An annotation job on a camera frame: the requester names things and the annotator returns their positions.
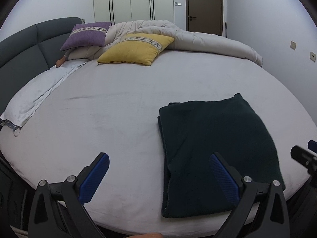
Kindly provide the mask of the wall socket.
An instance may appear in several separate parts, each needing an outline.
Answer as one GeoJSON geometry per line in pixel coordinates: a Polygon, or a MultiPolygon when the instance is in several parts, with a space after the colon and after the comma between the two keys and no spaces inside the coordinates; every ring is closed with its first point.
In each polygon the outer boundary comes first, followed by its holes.
{"type": "Polygon", "coordinates": [[[316,62],[316,54],[314,52],[310,52],[309,58],[313,61],[316,62]]]}
{"type": "Polygon", "coordinates": [[[291,41],[290,48],[293,50],[296,50],[296,46],[297,46],[297,44],[295,42],[291,41]]]}

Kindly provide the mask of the white wardrobe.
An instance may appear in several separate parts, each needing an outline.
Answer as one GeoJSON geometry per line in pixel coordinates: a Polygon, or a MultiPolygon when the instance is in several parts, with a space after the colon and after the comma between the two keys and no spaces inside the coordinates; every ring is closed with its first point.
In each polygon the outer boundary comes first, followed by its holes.
{"type": "Polygon", "coordinates": [[[132,20],[174,22],[174,0],[93,0],[96,22],[113,24],[132,20]]]}

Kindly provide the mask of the brown plush toy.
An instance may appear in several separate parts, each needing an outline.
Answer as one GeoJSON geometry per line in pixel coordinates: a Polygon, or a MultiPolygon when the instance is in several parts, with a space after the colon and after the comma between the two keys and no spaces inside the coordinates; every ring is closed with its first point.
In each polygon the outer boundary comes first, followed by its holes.
{"type": "Polygon", "coordinates": [[[62,66],[66,61],[68,61],[68,57],[69,57],[69,53],[65,53],[62,58],[57,60],[55,67],[59,68],[60,66],[62,66]]]}

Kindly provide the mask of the wall socket near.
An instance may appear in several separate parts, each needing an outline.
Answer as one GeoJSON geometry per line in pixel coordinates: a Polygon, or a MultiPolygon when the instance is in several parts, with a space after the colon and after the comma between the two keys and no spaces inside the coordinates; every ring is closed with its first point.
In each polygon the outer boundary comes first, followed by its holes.
{"type": "Polygon", "coordinates": [[[316,54],[314,52],[310,52],[309,58],[313,61],[316,62],[316,54]]]}

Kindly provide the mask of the wall socket far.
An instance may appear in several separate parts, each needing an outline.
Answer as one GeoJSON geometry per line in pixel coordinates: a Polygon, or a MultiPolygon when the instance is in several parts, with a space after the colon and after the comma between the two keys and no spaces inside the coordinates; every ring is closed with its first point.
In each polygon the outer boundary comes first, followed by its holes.
{"type": "Polygon", "coordinates": [[[296,46],[297,46],[297,44],[295,42],[291,41],[290,48],[293,50],[296,50],[296,46]]]}

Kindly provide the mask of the purple patterned cushion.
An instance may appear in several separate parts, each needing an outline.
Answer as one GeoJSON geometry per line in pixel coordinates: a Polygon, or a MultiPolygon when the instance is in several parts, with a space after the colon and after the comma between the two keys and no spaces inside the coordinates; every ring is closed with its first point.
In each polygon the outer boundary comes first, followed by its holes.
{"type": "Polygon", "coordinates": [[[84,46],[103,47],[111,22],[76,24],[60,51],[84,46]]]}

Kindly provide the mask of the brown door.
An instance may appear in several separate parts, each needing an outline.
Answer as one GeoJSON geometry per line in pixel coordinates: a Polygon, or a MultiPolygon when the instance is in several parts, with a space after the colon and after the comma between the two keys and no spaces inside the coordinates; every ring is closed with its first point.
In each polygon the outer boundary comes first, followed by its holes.
{"type": "Polygon", "coordinates": [[[186,0],[186,30],[221,36],[223,0],[186,0]]]}

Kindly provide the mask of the beige duvet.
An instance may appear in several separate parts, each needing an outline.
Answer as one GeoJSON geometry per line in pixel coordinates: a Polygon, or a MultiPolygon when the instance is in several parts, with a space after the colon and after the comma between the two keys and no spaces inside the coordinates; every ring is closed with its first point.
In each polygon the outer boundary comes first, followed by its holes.
{"type": "Polygon", "coordinates": [[[248,59],[258,66],[263,65],[262,57],[250,46],[236,40],[208,33],[189,32],[180,29],[168,20],[134,20],[110,26],[104,38],[105,46],[87,45],[71,48],[66,51],[68,60],[94,60],[102,53],[123,40],[128,34],[156,34],[170,36],[174,42],[167,49],[214,53],[230,57],[248,59]]]}

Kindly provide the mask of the white pillow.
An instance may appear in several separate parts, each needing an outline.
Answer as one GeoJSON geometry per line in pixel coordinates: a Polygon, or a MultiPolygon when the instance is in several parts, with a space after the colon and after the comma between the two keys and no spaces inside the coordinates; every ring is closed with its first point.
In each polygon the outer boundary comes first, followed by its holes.
{"type": "Polygon", "coordinates": [[[1,115],[1,126],[9,127],[17,136],[51,92],[87,62],[87,59],[66,61],[62,66],[53,66],[31,79],[9,101],[1,115]]]}

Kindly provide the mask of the dark grey upholstered headboard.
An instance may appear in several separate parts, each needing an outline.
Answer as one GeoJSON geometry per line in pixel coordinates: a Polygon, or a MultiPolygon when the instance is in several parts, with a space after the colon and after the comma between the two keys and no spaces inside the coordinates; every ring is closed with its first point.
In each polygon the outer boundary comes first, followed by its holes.
{"type": "Polygon", "coordinates": [[[81,23],[77,17],[48,20],[1,41],[1,112],[25,84],[64,56],[62,45],[81,23]]]}

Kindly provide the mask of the dark green knit sweater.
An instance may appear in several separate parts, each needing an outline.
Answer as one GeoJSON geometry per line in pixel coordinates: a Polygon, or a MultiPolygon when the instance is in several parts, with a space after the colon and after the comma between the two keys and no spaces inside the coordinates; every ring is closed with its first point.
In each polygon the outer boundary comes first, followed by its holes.
{"type": "Polygon", "coordinates": [[[240,94],[221,101],[170,103],[160,108],[158,126],[164,151],[165,218],[233,208],[212,173],[214,153],[257,182],[283,179],[271,135],[240,94]]]}

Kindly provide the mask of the yellow patterned cushion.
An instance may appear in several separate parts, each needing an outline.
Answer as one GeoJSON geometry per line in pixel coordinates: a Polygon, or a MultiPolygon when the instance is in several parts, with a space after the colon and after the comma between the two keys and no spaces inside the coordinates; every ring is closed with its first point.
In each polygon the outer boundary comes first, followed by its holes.
{"type": "Polygon", "coordinates": [[[97,60],[98,63],[135,63],[151,66],[156,57],[174,38],[157,34],[128,34],[106,50],[97,60]]]}

